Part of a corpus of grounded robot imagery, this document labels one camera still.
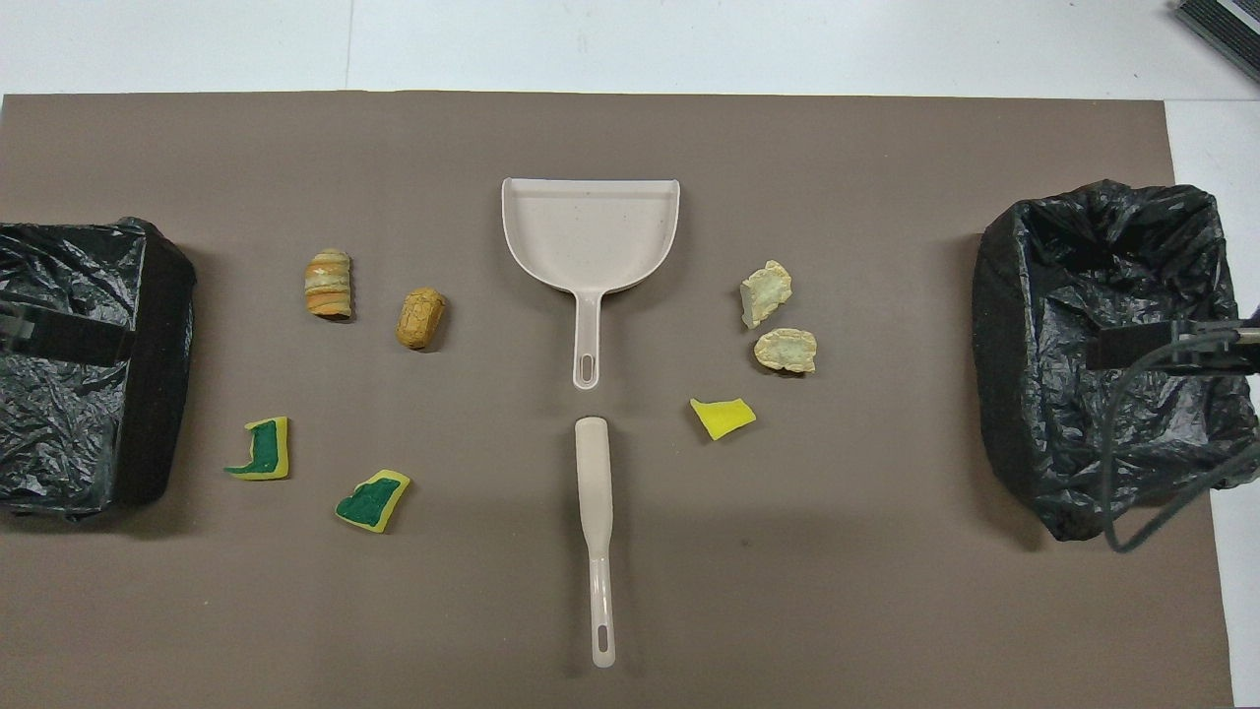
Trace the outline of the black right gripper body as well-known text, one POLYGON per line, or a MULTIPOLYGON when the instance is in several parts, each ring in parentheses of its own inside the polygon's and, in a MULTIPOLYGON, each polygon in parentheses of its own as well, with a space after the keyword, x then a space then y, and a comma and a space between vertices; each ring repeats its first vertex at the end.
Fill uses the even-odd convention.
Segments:
POLYGON ((1171 356, 1171 372, 1174 375, 1257 375, 1257 327, 1259 309, 1241 320, 1174 320, 1176 343, 1216 332, 1234 332, 1236 337, 1196 343, 1171 356))

